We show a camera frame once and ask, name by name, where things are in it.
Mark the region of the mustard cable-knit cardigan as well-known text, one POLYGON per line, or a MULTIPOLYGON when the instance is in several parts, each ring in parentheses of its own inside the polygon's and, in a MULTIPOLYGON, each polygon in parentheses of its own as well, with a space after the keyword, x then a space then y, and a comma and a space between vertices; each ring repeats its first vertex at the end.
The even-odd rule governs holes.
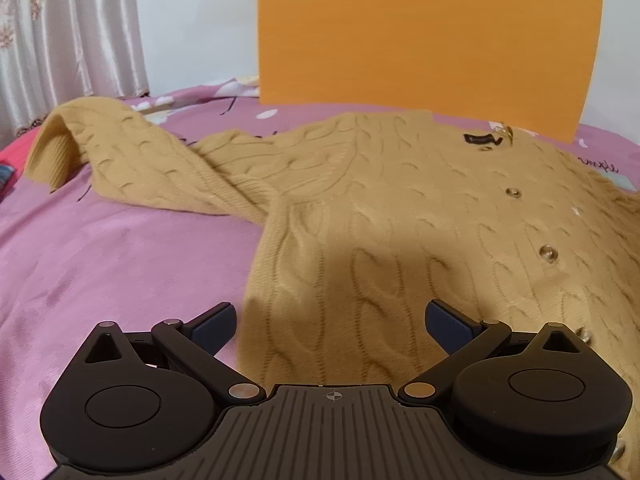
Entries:
POLYGON ((639 197, 510 127, 347 113, 188 145, 78 99, 26 172, 262 227, 243 305, 98 324, 44 402, 55 479, 634 479, 639 197))

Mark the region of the red fabric item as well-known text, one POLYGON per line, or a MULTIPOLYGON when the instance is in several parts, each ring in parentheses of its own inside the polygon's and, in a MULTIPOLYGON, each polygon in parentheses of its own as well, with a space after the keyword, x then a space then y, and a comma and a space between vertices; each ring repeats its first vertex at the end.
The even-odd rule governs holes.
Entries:
POLYGON ((38 131, 39 127, 28 130, 1 151, 1 198, 6 198, 21 179, 38 131))

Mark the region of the orange headboard panel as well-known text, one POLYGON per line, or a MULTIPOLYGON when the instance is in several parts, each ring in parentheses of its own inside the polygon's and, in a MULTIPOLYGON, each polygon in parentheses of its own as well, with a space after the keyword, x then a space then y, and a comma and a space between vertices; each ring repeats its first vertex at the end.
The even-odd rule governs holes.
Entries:
POLYGON ((603 0, 258 0, 266 104, 427 108, 574 138, 603 0))

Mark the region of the white floral curtain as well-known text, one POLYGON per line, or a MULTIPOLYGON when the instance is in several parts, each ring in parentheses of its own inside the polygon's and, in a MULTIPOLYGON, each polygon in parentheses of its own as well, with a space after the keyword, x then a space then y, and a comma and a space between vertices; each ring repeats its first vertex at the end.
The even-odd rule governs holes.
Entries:
POLYGON ((1 143, 82 96, 149 91, 137 0, 1 0, 1 143))

